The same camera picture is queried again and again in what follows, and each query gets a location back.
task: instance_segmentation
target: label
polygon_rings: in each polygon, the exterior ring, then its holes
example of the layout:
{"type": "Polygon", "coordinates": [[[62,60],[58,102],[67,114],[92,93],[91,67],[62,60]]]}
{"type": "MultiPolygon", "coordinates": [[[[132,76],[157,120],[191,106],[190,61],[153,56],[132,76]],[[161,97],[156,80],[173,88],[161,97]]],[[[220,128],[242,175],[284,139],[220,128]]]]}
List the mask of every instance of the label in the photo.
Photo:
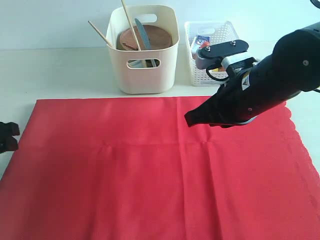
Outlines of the label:
{"type": "Polygon", "coordinates": [[[250,87],[250,72],[248,71],[242,78],[242,91],[246,90],[248,87],[250,87]]]}

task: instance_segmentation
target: cable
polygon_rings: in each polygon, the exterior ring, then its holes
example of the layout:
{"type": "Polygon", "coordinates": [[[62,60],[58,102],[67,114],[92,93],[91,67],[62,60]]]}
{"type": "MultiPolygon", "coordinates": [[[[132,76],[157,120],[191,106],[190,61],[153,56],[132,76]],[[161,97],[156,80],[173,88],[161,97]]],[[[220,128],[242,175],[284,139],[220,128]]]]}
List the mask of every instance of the cable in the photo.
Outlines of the cable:
{"type": "Polygon", "coordinates": [[[310,2],[315,5],[318,9],[320,9],[320,1],[319,0],[310,0],[310,2]]]}
{"type": "Polygon", "coordinates": [[[213,79],[213,80],[215,80],[215,81],[217,81],[217,82],[224,82],[224,81],[226,81],[226,80],[229,79],[229,76],[227,76],[227,77],[225,77],[225,78],[216,78],[216,77],[212,76],[211,73],[209,72],[209,70],[212,70],[213,67],[214,67],[214,65],[210,65],[210,66],[208,66],[208,67],[206,68],[206,70],[205,70],[206,74],[207,74],[211,79],[213,79]]]}

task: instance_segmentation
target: table surface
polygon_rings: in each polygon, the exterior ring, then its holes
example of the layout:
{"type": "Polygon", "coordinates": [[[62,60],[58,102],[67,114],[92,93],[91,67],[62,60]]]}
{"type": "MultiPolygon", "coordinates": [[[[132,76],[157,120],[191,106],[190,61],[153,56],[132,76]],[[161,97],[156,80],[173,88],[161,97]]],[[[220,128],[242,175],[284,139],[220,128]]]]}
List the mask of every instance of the table surface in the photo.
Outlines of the table surface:
{"type": "MultiPolygon", "coordinates": [[[[249,42],[249,51],[258,59],[272,53],[275,41],[249,42]]],[[[175,84],[160,94],[128,95],[121,92],[106,48],[63,48],[0,51],[0,121],[26,127],[37,99],[211,96],[218,87],[191,85],[185,46],[178,50],[175,84]]],[[[303,92],[287,102],[291,120],[320,170],[320,95],[303,92]]],[[[0,178],[12,152],[0,154],[0,178]]]]}

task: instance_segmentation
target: brown lid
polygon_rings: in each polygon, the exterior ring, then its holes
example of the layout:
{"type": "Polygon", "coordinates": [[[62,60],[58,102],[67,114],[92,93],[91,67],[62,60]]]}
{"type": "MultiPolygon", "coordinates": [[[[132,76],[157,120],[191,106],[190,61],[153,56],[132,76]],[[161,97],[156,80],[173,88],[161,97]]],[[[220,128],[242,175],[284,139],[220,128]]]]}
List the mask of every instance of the brown lid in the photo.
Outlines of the brown lid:
{"type": "MultiPolygon", "coordinates": [[[[148,35],[151,50],[166,49],[172,46],[171,35],[164,29],[152,25],[143,25],[143,27],[146,31],[146,34],[148,35]]],[[[146,50],[137,27],[134,26],[133,29],[135,31],[136,37],[138,38],[141,50],[146,50]]],[[[120,34],[119,43],[121,45],[121,49],[128,51],[132,51],[132,49],[123,45],[123,43],[129,44],[135,48],[138,47],[130,28],[120,34]]]]}

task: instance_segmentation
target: white mesh basket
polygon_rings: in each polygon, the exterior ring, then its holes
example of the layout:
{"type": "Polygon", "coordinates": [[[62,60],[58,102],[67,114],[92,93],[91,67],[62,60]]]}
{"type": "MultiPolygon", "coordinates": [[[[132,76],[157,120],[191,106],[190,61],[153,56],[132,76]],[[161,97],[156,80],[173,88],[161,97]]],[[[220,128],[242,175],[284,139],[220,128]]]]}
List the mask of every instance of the white mesh basket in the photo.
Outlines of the white mesh basket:
{"type": "MultiPolygon", "coordinates": [[[[192,58],[191,44],[197,35],[205,35],[212,32],[210,36],[210,44],[220,44],[239,39],[234,26],[231,22],[214,22],[214,21],[187,21],[185,28],[185,45],[187,56],[189,58],[189,69],[191,74],[191,82],[194,86],[212,86],[220,85],[222,82],[211,79],[206,70],[199,70],[196,67],[196,61],[192,58]]],[[[218,79],[227,77],[225,71],[211,72],[218,79]]]]}

